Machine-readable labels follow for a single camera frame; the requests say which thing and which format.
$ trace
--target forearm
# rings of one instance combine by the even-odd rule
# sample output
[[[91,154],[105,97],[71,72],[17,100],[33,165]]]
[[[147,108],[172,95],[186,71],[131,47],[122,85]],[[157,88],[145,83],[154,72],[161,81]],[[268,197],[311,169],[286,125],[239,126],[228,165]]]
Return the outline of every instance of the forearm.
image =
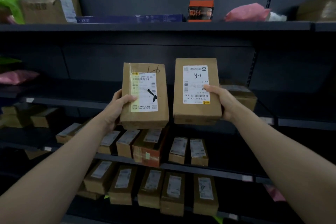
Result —
[[[336,166],[279,133],[244,106],[233,124],[275,186],[305,223],[334,223]]]
[[[106,133],[98,115],[24,175],[0,197],[0,223],[60,223]]]

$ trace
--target pink package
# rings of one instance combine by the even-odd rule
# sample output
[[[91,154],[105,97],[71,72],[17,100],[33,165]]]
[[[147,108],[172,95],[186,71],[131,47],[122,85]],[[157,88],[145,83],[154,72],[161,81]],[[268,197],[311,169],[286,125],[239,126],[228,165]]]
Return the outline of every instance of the pink package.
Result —
[[[258,3],[242,5],[231,10],[225,16],[225,21],[265,21],[270,12],[270,9]]]
[[[271,198],[273,199],[273,201],[275,201],[275,202],[286,201],[284,196],[280,193],[280,191],[277,188],[275,188],[275,186],[264,184],[264,187],[267,190],[267,192],[269,193],[269,195],[271,196]]]
[[[15,70],[0,74],[0,83],[19,85],[23,82],[31,81],[35,79],[39,73],[27,70]]]

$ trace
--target person's right hand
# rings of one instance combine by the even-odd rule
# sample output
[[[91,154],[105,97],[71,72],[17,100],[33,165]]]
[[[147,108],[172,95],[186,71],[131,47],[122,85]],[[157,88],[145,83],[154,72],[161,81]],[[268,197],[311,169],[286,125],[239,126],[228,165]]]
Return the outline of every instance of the person's right hand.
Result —
[[[241,103],[226,89],[208,84],[205,84],[204,88],[208,92],[213,92],[219,95],[220,103],[224,107],[223,118],[224,120],[232,122],[236,109]]]

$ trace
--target person's right arm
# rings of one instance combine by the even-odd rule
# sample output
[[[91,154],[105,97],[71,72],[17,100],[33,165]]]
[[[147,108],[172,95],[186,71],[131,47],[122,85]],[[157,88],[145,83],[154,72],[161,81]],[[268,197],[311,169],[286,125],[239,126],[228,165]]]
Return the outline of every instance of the person's right arm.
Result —
[[[307,224],[336,223],[336,166],[263,122],[226,89],[204,87],[219,95],[224,119],[236,126],[301,219]]]

